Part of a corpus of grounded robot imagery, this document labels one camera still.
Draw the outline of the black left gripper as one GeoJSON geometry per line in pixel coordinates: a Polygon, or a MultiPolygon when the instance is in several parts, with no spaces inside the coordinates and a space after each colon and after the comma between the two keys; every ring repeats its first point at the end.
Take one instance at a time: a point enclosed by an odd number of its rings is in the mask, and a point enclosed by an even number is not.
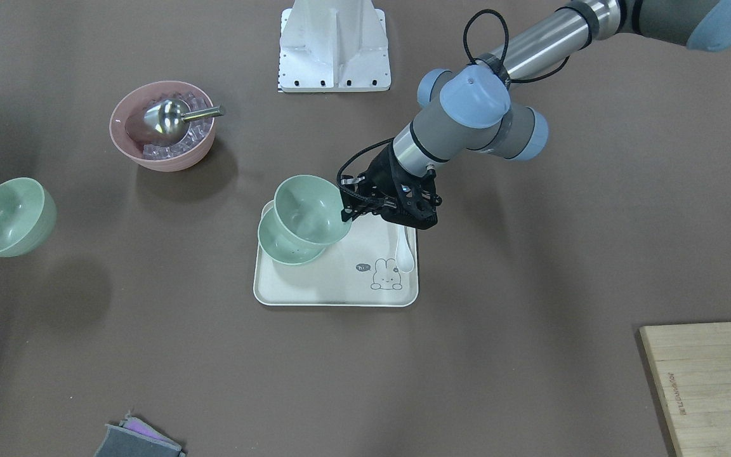
{"type": "Polygon", "coordinates": [[[422,177],[407,173],[398,163],[392,145],[384,145],[363,173],[343,174],[348,165],[375,148],[377,145],[371,145],[354,154],[338,171],[343,223],[373,214],[386,222],[419,230],[436,225],[442,199],[435,190],[435,169],[424,171],[422,177]]]}

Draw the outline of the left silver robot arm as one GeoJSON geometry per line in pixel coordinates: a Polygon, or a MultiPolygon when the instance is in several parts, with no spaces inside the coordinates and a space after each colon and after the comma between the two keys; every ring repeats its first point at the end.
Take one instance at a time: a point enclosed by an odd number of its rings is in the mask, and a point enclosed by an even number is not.
{"type": "Polygon", "coordinates": [[[357,176],[338,171],[345,222],[371,213],[390,223],[428,229],[441,197],[436,170],[464,150],[529,160],[545,148],[548,122],[511,101],[510,87],[543,80],[568,57],[624,32],[689,50],[731,47],[731,1],[569,1],[550,17],[469,61],[460,72],[431,70],[418,90],[419,112],[357,176]]]}

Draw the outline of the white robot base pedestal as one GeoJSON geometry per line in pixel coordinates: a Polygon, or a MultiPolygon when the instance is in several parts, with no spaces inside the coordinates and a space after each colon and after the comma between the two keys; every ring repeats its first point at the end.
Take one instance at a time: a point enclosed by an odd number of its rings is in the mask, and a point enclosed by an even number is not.
{"type": "Polygon", "coordinates": [[[296,1],[280,15],[278,90],[388,91],[388,29],[371,1],[296,1]]]}

